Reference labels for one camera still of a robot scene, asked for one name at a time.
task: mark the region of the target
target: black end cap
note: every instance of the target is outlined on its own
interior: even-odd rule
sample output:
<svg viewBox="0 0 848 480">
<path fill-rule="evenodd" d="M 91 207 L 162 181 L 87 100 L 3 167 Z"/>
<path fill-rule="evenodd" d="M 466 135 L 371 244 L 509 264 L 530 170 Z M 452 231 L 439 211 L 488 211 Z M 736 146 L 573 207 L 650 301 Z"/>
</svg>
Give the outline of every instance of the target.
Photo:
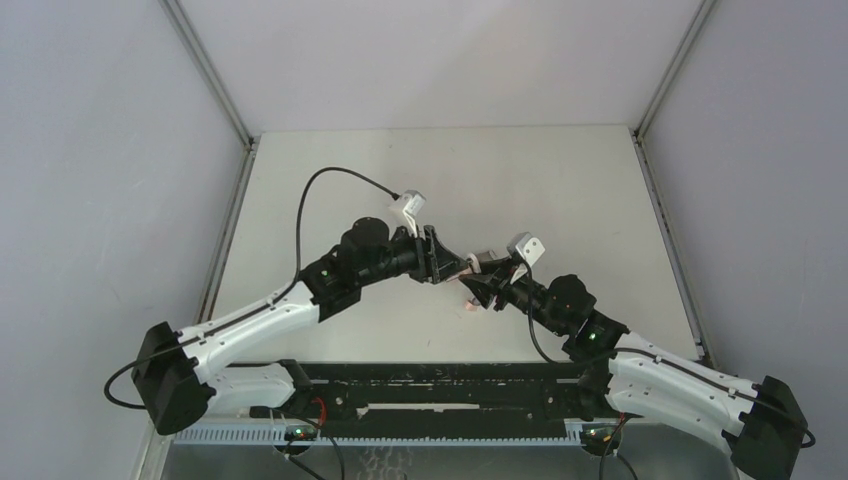
<svg viewBox="0 0 848 480">
<path fill-rule="evenodd" d="M 745 474 L 756 479 L 789 479 L 804 441 L 807 420 L 785 383 L 766 377 L 758 388 L 757 399 L 773 405 L 795 419 L 795 423 L 767 407 L 754 404 L 742 421 L 745 426 L 736 439 L 728 438 L 730 460 Z"/>
<path fill-rule="evenodd" d="M 138 359 L 178 345 L 167 322 L 144 336 Z M 215 389 L 198 382 L 194 365 L 182 348 L 144 362 L 132 371 L 132 381 L 160 435 L 172 435 L 194 424 L 206 413 Z"/>
</svg>

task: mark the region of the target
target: white cable tray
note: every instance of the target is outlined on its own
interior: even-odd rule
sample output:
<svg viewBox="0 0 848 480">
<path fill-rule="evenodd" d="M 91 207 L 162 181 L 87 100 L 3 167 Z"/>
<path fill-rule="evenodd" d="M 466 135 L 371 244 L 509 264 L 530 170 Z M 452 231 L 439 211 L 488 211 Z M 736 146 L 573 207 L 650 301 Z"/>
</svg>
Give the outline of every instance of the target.
<svg viewBox="0 0 848 480">
<path fill-rule="evenodd" d="M 579 432 L 582 424 L 566 423 L 565 437 L 551 438 L 351 438 L 335 437 L 340 446 L 575 446 L 580 445 Z M 175 445 L 279 445 L 285 440 L 285 426 L 282 424 L 240 424 L 240 423 L 199 423 L 174 436 Z M 313 441 L 297 441 L 292 445 L 330 445 L 326 438 Z"/>
</svg>

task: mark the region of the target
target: gray wall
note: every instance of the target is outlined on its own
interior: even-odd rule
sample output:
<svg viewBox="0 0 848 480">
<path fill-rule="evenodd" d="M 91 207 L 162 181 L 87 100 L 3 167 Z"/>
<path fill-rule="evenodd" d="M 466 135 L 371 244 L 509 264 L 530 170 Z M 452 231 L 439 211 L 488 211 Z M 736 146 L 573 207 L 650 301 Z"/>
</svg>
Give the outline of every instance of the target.
<svg viewBox="0 0 848 480">
<path fill-rule="evenodd" d="M 646 142 L 716 357 L 818 435 L 799 479 L 848 470 L 846 25 L 844 0 L 721 2 Z"/>
<path fill-rule="evenodd" d="M 0 52 L 0 478 L 127 478 L 103 382 L 196 314 L 241 145 L 155 0 L 5 1 Z"/>
</svg>

